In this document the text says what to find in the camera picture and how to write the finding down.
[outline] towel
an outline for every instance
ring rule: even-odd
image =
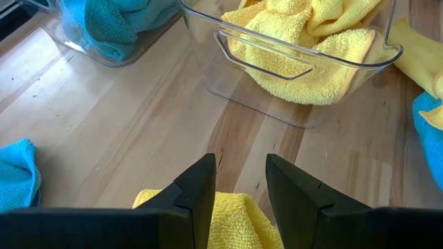
[[[395,66],[435,99],[443,98],[443,44],[413,30],[406,19],[396,21],[389,42],[401,44],[403,55]],[[443,106],[439,104],[419,114],[433,127],[443,131]]]
[[[372,45],[375,31],[347,28],[367,22],[380,2],[264,0],[227,12],[222,19],[284,42],[361,63]],[[259,42],[245,34],[241,34],[240,38]],[[245,69],[263,89],[290,102],[316,105],[338,102],[347,93],[357,72],[356,69],[318,59],[314,72],[296,81],[288,80],[307,72],[311,66],[234,39],[228,39],[228,46],[238,59],[285,77],[282,79],[252,68]],[[291,53],[285,48],[280,50]]]
[[[160,190],[143,190],[133,208]],[[215,193],[209,249],[283,249],[277,229],[247,194]]]
[[[72,42],[123,60],[134,51],[139,32],[163,25],[180,6],[177,0],[61,0],[60,8]]]
[[[413,117],[426,161],[435,181],[443,191],[443,131],[430,125],[420,113],[441,105],[442,100],[434,98],[429,93],[422,93],[413,102]]]
[[[0,212],[39,205],[41,178],[35,151],[26,138],[0,149]]]

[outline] wood grain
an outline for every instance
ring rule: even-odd
[[[442,39],[441,1],[397,2],[396,16]],[[129,208],[215,152],[217,190],[250,194],[271,219],[268,153],[371,206],[443,208],[413,126],[422,90],[394,66],[304,130],[207,91],[187,32],[178,21],[122,68],[58,46],[32,22],[0,43],[0,145],[38,146],[43,206]]]

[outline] plastic container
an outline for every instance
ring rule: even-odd
[[[279,39],[245,29],[222,21],[220,17],[228,11],[236,10],[240,0],[179,0],[185,10],[185,21],[192,37],[192,47],[201,71],[204,84],[213,93],[238,102],[268,116],[300,128],[318,126],[335,112],[353,92],[361,88],[371,77],[398,59],[403,48],[388,46],[390,25],[395,9],[395,0],[385,0],[367,28],[376,30],[376,39],[363,63],[349,62],[318,51],[290,44]],[[227,39],[236,39],[258,48],[272,51],[310,65],[306,72],[287,78],[292,84],[308,73],[329,66],[355,68],[348,92],[337,103],[327,106],[296,104],[274,97],[262,89],[244,69],[258,70],[269,77],[279,77],[274,72],[250,65],[233,56]]]
[[[47,14],[45,22],[42,24],[42,28],[48,33],[51,38],[79,53],[82,53],[101,64],[106,66],[124,66],[135,62],[141,55],[143,55],[147,49],[154,44],[161,35],[168,30],[174,22],[181,17],[181,13],[175,14],[167,23],[163,24],[160,28],[141,32],[138,34],[138,40],[135,45],[135,49],[132,54],[123,60],[118,60],[113,57],[108,57],[100,53],[100,51],[94,45],[88,45],[87,47],[81,47],[72,42],[65,34],[62,26],[62,11],[60,10],[58,0],[18,0],[20,4],[27,4],[35,6],[40,12]]]

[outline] blue microfiber towel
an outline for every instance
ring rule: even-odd
[[[27,138],[0,149],[0,212],[40,204],[36,150]]]
[[[430,111],[442,104],[429,93],[424,92],[413,102],[414,125],[419,134],[424,155],[432,175],[441,190],[443,190],[443,131],[436,129],[418,113]]]
[[[139,32],[163,25],[180,5],[178,0],[61,0],[60,8],[72,42],[122,60],[134,51]]]

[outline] yellow microfiber towel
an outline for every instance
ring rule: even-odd
[[[379,2],[380,0],[342,1],[343,9],[340,12],[337,8],[322,8],[323,14],[320,15],[316,14],[313,5],[316,4],[316,7],[320,3],[329,5],[328,1],[323,3],[323,1],[317,0],[264,0],[246,8],[227,12],[222,16],[222,19],[285,42],[361,63],[372,45],[375,31],[345,29],[355,26],[363,18],[367,18],[366,14],[372,13],[372,8],[377,6]],[[326,15],[327,10],[336,13]],[[314,16],[317,16],[317,19],[324,19],[325,15],[328,18],[335,16],[338,21],[331,26],[325,24],[328,21],[320,22],[314,30],[319,28],[318,30],[322,30],[321,32],[328,30],[330,33],[345,31],[331,35],[317,44],[322,35],[311,35],[307,30],[307,23]],[[257,42],[245,34],[241,34],[240,38]],[[311,66],[286,55],[267,51],[242,41],[229,39],[228,46],[231,53],[239,59],[283,77],[295,77],[311,68]],[[338,102],[347,93],[356,69],[317,60],[313,72],[294,81],[274,77],[252,68],[246,69],[246,72],[263,89],[286,101],[324,105]]]
[[[443,100],[443,44],[416,32],[406,19],[392,25],[389,42],[404,48],[395,66],[434,98]],[[430,125],[443,130],[443,105],[419,114]]]
[[[160,190],[143,190],[133,208]],[[280,234],[247,194],[217,192],[210,224],[209,249],[283,249]]]
[[[377,12],[381,0],[312,0],[312,17],[307,32],[316,37],[362,26]]]

